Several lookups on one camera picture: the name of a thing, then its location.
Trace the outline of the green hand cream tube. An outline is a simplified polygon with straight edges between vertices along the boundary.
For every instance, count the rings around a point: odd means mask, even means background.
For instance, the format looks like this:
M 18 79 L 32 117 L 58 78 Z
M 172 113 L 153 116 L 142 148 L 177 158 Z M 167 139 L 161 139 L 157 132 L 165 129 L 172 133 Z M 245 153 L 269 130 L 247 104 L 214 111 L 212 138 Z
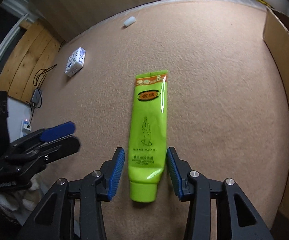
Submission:
M 166 163 L 167 70 L 136 75 L 128 148 L 130 198 L 151 203 Z

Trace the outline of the white patterned tissue pack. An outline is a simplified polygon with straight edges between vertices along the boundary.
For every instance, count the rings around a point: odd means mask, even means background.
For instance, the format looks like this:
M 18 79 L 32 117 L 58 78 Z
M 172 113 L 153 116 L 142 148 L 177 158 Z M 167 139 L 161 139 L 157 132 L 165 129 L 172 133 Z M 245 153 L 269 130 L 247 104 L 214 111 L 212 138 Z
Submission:
M 85 54 L 85 49 L 79 47 L 70 55 L 66 64 L 65 75 L 72 77 L 83 68 Z

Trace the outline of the small white cylinder cap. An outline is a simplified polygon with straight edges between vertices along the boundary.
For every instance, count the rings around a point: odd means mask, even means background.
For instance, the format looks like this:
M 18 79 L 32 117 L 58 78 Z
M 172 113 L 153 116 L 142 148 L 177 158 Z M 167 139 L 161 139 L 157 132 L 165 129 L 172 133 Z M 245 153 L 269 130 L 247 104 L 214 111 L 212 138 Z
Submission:
M 132 24 L 134 24 L 135 22 L 136 22 L 136 18 L 134 16 L 131 16 L 130 18 L 124 21 L 123 25 L 125 28 L 127 28 L 131 26 Z

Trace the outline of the grey power adapter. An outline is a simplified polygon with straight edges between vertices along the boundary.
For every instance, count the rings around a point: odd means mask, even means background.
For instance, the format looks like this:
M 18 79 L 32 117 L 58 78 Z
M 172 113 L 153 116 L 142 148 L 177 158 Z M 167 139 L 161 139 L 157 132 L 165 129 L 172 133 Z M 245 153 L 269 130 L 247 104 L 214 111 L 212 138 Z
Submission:
M 31 104 L 38 105 L 42 98 L 42 90 L 36 88 L 31 97 Z

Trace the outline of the white wall socket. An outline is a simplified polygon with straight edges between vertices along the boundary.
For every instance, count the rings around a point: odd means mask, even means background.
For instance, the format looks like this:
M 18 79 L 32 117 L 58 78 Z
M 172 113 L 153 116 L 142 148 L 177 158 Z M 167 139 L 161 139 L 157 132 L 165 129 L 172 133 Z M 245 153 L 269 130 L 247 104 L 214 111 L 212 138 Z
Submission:
M 20 137 L 24 137 L 31 133 L 31 125 L 27 119 L 22 120 L 21 129 L 20 129 Z

